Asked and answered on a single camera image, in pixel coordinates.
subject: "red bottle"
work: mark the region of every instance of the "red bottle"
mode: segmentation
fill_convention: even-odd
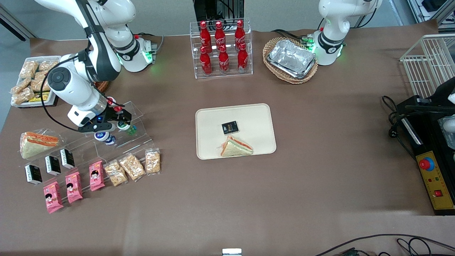
[[[220,46],[226,46],[226,35],[224,34],[223,23],[221,21],[217,21],[215,27],[217,29],[215,31],[215,40],[217,43],[217,49],[220,51]]]
[[[243,20],[237,21],[237,30],[235,31],[235,50],[239,51],[240,45],[245,43],[245,31],[243,30]]]
[[[246,51],[247,45],[245,43],[239,46],[240,51],[238,52],[238,71],[245,73],[248,68],[248,53]]]
[[[226,75],[229,73],[229,55],[226,53],[226,46],[221,45],[220,46],[220,56],[219,62],[220,62],[220,70],[223,75]]]
[[[210,57],[207,54],[207,49],[204,46],[201,46],[201,57],[199,59],[201,60],[201,66],[204,75],[210,76],[212,74],[212,64],[210,63]]]
[[[210,37],[210,33],[207,30],[207,22],[206,21],[201,21],[201,43],[202,46],[205,47],[205,50],[207,53],[212,52],[212,38]]]

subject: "emergency stop button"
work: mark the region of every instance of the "emergency stop button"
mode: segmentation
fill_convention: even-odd
[[[419,166],[424,169],[424,170],[427,170],[427,171],[432,171],[435,169],[435,163],[434,161],[429,158],[429,157],[425,157],[424,159],[420,160],[419,161]]]

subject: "pink package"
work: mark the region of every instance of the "pink package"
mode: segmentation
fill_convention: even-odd
[[[46,207],[49,213],[53,213],[63,207],[59,189],[60,187],[58,186],[57,182],[51,183],[50,185],[44,187]]]
[[[81,177],[79,176],[79,172],[75,172],[66,176],[65,180],[68,202],[71,204],[76,200],[82,199]]]
[[[95,191],[104,187],[103,161],[96,162],[89,167],[90,190]]]

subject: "acrylic bottle rack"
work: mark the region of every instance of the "acrylic bottle rack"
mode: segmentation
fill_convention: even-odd
[[[235,50],[235,31],[237,29],[237,21],[239,19],[227,19],[222,20],[224,23],[224,33],[226,34],[226,53],[229,55],[229,70],[230,72],[223,75],[220,71],[218,62],[219,52],[215,43],[215,20],[207,21],[207,29],[212,38],[212,53],[209,53],[210,61],[212,63],[212,74],[205,76],[202,71],[201,61],[201,32],[199,29],[199,22],[190,23],[190,39],[191,39],[191,52],[194,64],[194,76],[196,79],[209,78],[209,77],[231,77],[231,76],[243,76],[253,74],[253,36],[251,33],[250,20],[243,18],[243,29],[245,30],[245,43],[247,45],[246,51],[248,53],[248,67],[245,73],[240,73],[237,68],[238,63],[238,52]]]
[[[66,197],[66,182],[65,176],[79,171],[81,177],[81,185],[83,187],[82,193],[90,190],[90,176],[88,173],[89,166],[95,162],[103,161],[106,164],[114,159],[121,159],[126,153],[131,153],[139,159],[144,165],[145,163],[145,150],[154,148],[154,143],[150,136],[148,136],[144,124],[141,120],[142,112],[132,102],[125,103],[125,110],[131,113],[131,125],[134,125],[137,130],[134,135],[128,135],[124,131],[115,130],[111,134],[116,137],[114,145],[106,145],[104,142],[97,141],[93,134],[81,134],[73,131],[65,131],[61,137],[65,139],[64,145],[59,145],[56,148],[50,149],[46,152],[38,154],[33,158],[26,159],[26,164],[20,166],[22,170],[24,167],[31,164],[40,168],[41,176],[43,179],[42,184],[36,185],[40,188],[39,193],[43,193],[43,187],[58,182],[60,187],[60,194],[64,204],[67,203]],[[60,149],[67,149],[73,153],[75,168],[67,169],[61,165]],[[58,158],[60,162],[61,174],[53,176],[46,172],[45,157],[51,155]],[[110,183],[109,177],[105,175],[105,184]]]

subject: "table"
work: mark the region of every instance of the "table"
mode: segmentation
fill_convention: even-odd
[[[433,216],[415,162],[387,135],[389,110],[381,103],[382,95],[396,102],[412,95],[399,57],[434,33],[435,22],[353,29],[342,56],[303,85],[278,80],[262,63],[274,33],[254,32],[252,76],[202,80],[194,79],[188,37],[166,37],[156,65],[122,71],[107,91],[144,112],[162,149],[162,174],[107,187],[51,215],[42,189],[18,169],[17,150],[22,132],[60,128],[42,109],[12,108],[0,135],[2,255],[196,256],[235,247],[246,256],[315,255],[377,233],[453,244],[454,217]],[[63,55],[86,42],[30,45],[34,56]],[[199,160],[196,111],[253,103],[271,108],[276,152]],[[60,102],[50,112],[69,124],[69,108]],[[354,246],[401,253],[393,238]]]

